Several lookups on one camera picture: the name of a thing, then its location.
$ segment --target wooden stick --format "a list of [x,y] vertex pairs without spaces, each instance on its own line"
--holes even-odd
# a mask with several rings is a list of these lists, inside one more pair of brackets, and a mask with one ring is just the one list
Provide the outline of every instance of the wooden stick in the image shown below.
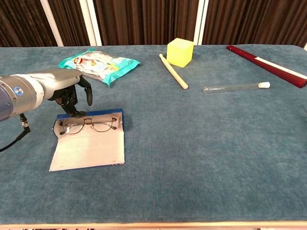
[[173,77],[176,79],[176,81],[179,83],[179,85],[186,90],[188,88],[188,85],[184,82],[184,80],[176,73],[176,71],[173,69],[173,67],[168,63],[168,61],[163,57],[162,54],[159,54],[159,57],[161,58],[163,64],[168,69],[168,71],[173,75]]
[[238,229],[241,228],[303,228],[307,221],[228,221],[228,222],[166,222],[166,223],[79,223],[79,224],[0,224],[1,229],[145,229],[146,228],[195,228],[202,229]]

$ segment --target red stick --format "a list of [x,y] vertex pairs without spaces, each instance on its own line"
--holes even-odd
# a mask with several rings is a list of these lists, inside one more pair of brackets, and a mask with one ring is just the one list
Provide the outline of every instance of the red stick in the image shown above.
[[265,70],[271,72],[272,74],[275,74],[276,76],[284,79],[285,81],[297,86],[298,88],[303,88],[307,84],[307,76],[294,72],[290,69],[287,69],[285,67],[276,65],[272,62],[269,62],[267,60],[264,60],[260,57],[257,57],[255,55],[252,55],[242,49],[239,49],[235,46],[227,46],[227,49],[230,51],[246,58],[247,60],[250,60],[251,62],[255,63],[256,65],[264,68]]

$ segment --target curtain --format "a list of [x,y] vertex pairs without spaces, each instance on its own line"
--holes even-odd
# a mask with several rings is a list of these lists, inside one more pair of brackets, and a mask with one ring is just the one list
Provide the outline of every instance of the curtain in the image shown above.
[[209,0],[202,44],[307,42],[307,0]]
[[89,46],[80,2],[48,0],[64,46]]
[[193,41],[198,0],[94,0],[103,45]]
[[0,46],[57,46],[40,0],[1,0]]

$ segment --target snack bag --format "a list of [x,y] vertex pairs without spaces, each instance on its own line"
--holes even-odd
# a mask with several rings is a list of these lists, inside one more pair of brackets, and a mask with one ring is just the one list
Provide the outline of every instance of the snack bag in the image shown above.
[[124,57],[113,57],[102,51],[88,49],[83,53],[66,58],[60,68],[78,69],[82,74],[98,79],[108,86],[111,82],[134,69],[140,62]]

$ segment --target foam block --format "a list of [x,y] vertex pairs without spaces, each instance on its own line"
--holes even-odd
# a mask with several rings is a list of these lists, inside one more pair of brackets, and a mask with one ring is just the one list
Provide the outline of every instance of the foam block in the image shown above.
[[167,61],[175,66],[185,67],[191,60],[194,43],[176,38],[167,45]]

